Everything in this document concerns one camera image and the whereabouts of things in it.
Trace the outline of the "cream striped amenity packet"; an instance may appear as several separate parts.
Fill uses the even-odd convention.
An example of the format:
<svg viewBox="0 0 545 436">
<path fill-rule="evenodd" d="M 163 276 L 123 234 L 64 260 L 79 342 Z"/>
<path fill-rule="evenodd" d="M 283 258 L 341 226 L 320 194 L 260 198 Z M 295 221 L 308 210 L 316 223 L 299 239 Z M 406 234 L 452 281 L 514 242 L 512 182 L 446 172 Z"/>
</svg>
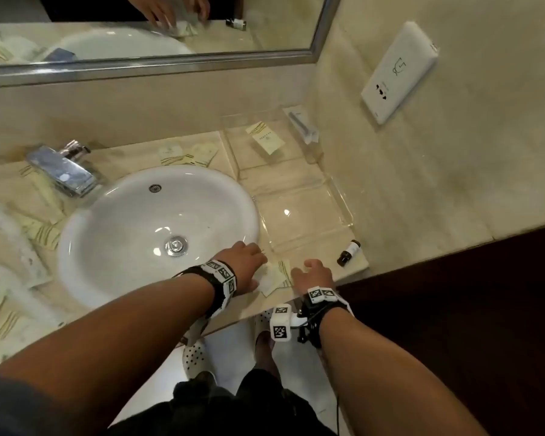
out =
<svg viewBox="0 0 545 436">
<path fill-rule="evenodd" d="M 185 151 L 183 163 L 185 165 L 193 165 L 208 168 L 211 161 L 218 153 L 218 146 L 211 142 L 195 144 Z"/>
<path fill-rule="evenodd" d="M 255 273 L 256 290 L 269 297 L 279 288 L 291 288 L 291 264 L 288 260 L 269 261 L 263 264 Z"/>
<path fill-rule="evenodd" d="M 14 218 L 21 225 L 27 238 L 41 248 L 55 251 L 61 238 L 61 231 L 51 223 L 16 213 Z"/>
<path fill-rule="evenodd" d="M 34 167 L 30 167 L 25 177 L 29 179 L 48 206 L 58 214 L 58 217 L 64 218 L 66 216 L 64 198 L 51 180 Z"/>
<path fill-rule="evenodd" d="M 179 144 L 164 146 L 158 153 L 162 166 L 180 165 L 186 160 L 186 154 Z"/>
<path fill-rule="evenodd" d="M 0 341 L 5 339 L 12 329 L 14 329 L 18 320 L 24 315 L 18 311 L 10 311 L 2 319 L 0 319 Z"/>
</svg>

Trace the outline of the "black shorts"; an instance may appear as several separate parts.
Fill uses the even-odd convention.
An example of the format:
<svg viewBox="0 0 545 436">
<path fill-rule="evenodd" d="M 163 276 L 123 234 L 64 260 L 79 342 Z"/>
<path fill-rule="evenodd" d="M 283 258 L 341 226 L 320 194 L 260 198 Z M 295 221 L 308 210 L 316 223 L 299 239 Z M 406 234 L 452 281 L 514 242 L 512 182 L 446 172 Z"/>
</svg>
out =
<svg viewBox="0 0 545 436">
<path fill-rule="evenodd" d="M 311 405 L 255 368 L 236 394 L 197 378 L 173 397 L 111 425 L 104 436 L 336 436 Z"/>
</svg>

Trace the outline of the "white perforated slipper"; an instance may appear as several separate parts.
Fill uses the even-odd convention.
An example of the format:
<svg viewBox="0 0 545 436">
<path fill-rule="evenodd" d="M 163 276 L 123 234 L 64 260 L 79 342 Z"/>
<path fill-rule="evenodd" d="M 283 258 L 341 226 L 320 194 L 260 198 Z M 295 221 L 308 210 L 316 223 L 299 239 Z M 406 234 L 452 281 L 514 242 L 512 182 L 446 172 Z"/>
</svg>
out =
<svg viewBox="0 0 545 436">
<path fill-rule="evenodd" d="M 195 341 L 194 344 L 183 347 L 182 365 L 187 380 L 199 377 L 203 381 L 217 385 L 216 369 L 203 337 Z"/>
<path fill-rule="evenodd" d="M 254 337 L 254 353 L 257 353 L 257 349 L 259 348 L 258 341 L 262 333 L 265 333 L 265 335 L 268 336 L 267 343 L 270 350 L 274 349 L 275 342 L 272 339 L 273 334 L 270 331 L 270 320 L 271 320 L 273 312 L 274 312 L 274 308 L 271 308 L 271 309 L 263 311 L 262 313 L 259 313 L 258 315 L 255 315 L 253 318 L 252 329 L 253 329 L 253 337 Z"/>
</svg>

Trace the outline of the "small brown bottle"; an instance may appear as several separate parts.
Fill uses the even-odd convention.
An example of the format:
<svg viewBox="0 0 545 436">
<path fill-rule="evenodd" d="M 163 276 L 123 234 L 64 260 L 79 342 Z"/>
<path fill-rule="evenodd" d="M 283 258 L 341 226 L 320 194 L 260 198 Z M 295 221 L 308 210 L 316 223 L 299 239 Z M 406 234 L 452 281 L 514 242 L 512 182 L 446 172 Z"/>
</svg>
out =
<svg viewBox="0 0 545 436">
<path fill-rule="evenodd" d="M 336 261 L 337 264 L 340 267 L 344 267 L 349 261 L 351 261 L 353 256 L 355 256 L 360 251 L 360 249 L 361 243 L 356 240 L 351 240 L 349 242 L 349 245 L 341 251 L 340 256 Z"/>
</svg>

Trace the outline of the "clear acrylic tray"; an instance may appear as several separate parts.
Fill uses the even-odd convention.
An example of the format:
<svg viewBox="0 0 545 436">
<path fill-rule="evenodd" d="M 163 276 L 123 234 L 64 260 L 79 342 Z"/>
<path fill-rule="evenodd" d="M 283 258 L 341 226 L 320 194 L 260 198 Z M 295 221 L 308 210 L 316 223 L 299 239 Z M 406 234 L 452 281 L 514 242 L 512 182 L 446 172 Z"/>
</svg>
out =
<svg viewBox="0 0 545 436">
<path fill-rule="evenodd" d="M 285 141 L 268 155 L 246 133 L 263 121 Z M 286 253 L 315 242 L 337 252 L 353 234 L 353 218 L 333 178 L 324 171 L 320 142 L 306 145 L 281 108 L 223 116 L 221 135 L 232 155 L 240 184 L 259 211 L 264 240 Z"/>
</svg>

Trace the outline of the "person's left forearm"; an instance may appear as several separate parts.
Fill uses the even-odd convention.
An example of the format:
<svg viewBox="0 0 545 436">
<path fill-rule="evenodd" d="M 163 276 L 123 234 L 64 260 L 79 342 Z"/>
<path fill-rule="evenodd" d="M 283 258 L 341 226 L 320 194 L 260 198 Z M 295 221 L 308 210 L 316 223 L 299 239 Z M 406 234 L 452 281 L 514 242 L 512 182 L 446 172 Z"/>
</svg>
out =
<svg viewBox="0 0 545 436">
<path fill-rule="evenodd" d="M 213 299 L 194 274 L 144 286 L 26 346 L 0 378 L 54 400 L 78 436 L 100 436 Z"/>
</svg>

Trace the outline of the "person's right hand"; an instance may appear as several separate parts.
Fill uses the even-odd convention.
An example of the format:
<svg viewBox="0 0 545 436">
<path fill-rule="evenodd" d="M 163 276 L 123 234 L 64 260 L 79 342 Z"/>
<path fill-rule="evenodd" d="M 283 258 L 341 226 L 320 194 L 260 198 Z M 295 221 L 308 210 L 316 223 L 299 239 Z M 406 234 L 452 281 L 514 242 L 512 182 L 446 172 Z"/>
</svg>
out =
<svg viewBox="0 0 545 436">
<path fill-rule="evenodd" d="M 293 287 L 297 295 L 303 296 L 308 289 L 316 286 L 336 289 L 331 270 L 319 259 L 306 259 L 302 270 L 306 273 L 306 285 L 305 287 Z"/>
</svg>

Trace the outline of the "black wrist band white markers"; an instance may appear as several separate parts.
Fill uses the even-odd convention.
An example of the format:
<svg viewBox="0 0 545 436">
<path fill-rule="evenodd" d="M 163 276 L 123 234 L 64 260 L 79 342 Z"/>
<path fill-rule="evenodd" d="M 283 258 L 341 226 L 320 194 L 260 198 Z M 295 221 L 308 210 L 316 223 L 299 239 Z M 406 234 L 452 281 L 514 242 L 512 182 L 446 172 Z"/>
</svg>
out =
<svg viewBox="0 0 545 436">
<path fill-rule="evenodd" d="M 187 274 L 204 278 L 214 290 L 211 307 L 190 326 L 180 340 L 182 345 L 191 347 L 199 340 L 211 319 L 222 313 L 228 306 L 237 290 L 237 278 L 232 268 L 219 260 L 210 260 L 204 264 L 189 267 L 174 275 L 173 278 Z"/>
</svg>

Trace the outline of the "chrome faucet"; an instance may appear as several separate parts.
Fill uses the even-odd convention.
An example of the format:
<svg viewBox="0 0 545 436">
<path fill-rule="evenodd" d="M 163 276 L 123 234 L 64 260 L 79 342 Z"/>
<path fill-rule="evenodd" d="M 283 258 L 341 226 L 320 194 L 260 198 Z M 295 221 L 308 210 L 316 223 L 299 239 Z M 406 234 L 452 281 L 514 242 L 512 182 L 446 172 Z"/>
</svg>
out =
<svg viewBox="0 0 545 436">
<path fill-rule="evenodd" d="M 88 146 L 71 140 L 56 150 L 40 146 L 28 153 L 26 161 L 44 173 L 55 187 L 69 197 L 85 197 L 99 184 L 98 179 L 80 161 L 91 153 Z"/>
</svg>

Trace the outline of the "cream striped amenity box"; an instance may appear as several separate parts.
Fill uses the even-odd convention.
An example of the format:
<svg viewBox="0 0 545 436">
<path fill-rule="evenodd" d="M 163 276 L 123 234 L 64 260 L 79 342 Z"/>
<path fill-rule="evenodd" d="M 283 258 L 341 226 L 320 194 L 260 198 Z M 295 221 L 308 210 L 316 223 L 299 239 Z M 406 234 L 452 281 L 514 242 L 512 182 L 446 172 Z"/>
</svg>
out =
<svg viewBox="0 0 545 436">
<path fill-rule="evenodd" d="M 263 121 L 249 125 L 245 131 L 268 155 L 276 153 L 285 146 L 285 141 Z"/>
</svg>

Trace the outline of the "chrome sink drain plug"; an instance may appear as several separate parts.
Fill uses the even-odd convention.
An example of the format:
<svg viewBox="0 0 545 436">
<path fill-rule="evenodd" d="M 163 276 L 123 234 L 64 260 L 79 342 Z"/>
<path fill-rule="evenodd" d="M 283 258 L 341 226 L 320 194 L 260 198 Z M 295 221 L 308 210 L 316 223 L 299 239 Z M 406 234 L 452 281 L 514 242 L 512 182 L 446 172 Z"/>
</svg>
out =
<svg viewBox="0 0 545 436">
<path fill-rule="evenodd" d="M 171 236 L 166 240 L 164 249 L 170 257 L 183 256 L 188 251 L 188 241 L 181 235 Z"/>
</svg>

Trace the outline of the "person's left hand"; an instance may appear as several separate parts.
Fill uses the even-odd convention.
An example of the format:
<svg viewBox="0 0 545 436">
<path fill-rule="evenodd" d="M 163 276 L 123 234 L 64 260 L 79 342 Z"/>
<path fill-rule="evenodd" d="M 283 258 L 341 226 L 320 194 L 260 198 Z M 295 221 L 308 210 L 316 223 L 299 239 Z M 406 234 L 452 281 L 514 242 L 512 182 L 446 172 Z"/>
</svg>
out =
<svg viewBox="0 0 545 436">
<path fill-rule="evenodd" d="M 218 252 L 212 258 L 225 263 L 235 274 L 237 280 L 237 295 L 247 293 L 247 286 L 254 279 L 256 271 L 268 262 L 267 256 L 262 252 L 258 244 L 252 242 L 245 244 L 238 241 L 231 248 Z"/>
</svg>

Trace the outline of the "white round sink basin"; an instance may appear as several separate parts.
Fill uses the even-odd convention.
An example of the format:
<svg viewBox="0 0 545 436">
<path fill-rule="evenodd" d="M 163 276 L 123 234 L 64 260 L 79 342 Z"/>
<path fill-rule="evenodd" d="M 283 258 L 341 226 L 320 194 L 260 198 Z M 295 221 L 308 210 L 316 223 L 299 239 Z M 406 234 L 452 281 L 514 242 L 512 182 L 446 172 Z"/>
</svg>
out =
<svg viewBox="0 0 545 436">
<path fill-rule="evenodd" d="M 184 236 L 188 251 L 166 254 Z M 233 178 L 199 166 L 148 168 L 117 181 L 68 219 L 58 278 L 89 309 L 202 264 L 235 242 L 258 242 L 253 199 Z"/>
</svg>

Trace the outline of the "clear wrapped toiletry packet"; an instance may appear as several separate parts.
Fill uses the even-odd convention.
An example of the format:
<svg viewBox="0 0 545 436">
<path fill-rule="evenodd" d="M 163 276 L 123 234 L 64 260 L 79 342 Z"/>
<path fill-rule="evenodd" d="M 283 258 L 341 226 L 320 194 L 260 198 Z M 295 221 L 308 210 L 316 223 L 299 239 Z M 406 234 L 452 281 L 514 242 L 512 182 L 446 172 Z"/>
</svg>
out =
<svg viewBox="0 0 545 436">
<path fill-rule="evenodd" d="M 302 105 L 286 107 L 282 110 L 306 145 L 319 143 L 319 131 L 310 121 L 309 116 Z"/>
</svg>

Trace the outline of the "person's right forearm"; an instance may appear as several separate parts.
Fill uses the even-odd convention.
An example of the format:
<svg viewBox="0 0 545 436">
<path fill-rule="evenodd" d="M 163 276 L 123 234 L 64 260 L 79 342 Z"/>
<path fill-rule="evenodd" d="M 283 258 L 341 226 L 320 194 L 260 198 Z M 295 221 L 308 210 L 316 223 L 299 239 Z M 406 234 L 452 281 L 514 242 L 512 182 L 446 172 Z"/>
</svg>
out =
<svg viewBox="0 0 545 436">
<path fill-rule="evenodd" d="M 327 312 L 320 340 L 355 436 L 488 436 L 434 373 L 347 310 Z"/>
</svg>

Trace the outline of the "silver framed mirror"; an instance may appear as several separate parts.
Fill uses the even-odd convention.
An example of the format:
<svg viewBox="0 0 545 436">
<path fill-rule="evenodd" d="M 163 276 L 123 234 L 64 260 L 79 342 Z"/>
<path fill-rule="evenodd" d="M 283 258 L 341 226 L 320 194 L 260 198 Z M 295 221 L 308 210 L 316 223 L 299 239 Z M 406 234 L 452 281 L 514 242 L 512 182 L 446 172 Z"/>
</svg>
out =
<svg viewBox="0 0 545 436">
<path fill-rule="evenodd" d="M 0 65 L 0 88 L 152 75 L 313 64 L 319 60 L 341 0 L 324 0 L 308 49 L 194 53 L 149 58 Z"/>
</svg>

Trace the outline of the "grey shirt sleeve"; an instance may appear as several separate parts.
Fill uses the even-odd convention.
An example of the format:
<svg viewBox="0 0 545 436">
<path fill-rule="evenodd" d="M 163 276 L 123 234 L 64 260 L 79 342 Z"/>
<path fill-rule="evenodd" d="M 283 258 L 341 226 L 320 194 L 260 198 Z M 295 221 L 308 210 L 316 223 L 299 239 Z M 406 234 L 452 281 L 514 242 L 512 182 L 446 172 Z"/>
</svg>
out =
<svg viewBox="0 0 545 436">
<path fill-rule="evenodd" d="M 0 436 L 78 436 L 68 413 L 19 381 L 0 378 Z"/>
</svg>

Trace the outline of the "white wall socket panel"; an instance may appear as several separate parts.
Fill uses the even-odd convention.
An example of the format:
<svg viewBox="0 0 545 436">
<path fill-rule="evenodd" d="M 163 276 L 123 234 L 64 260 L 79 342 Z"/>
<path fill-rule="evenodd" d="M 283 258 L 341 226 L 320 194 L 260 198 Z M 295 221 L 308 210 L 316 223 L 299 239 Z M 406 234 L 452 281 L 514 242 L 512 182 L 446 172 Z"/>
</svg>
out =
<svg viewBox="0 0 545 436">
<path fill-rule="evenodd" d="M 377 124 L 387 122 L 438 57 L 428 35 L 416 22 L 406 21 L 361 92 Z"/>
</svg>

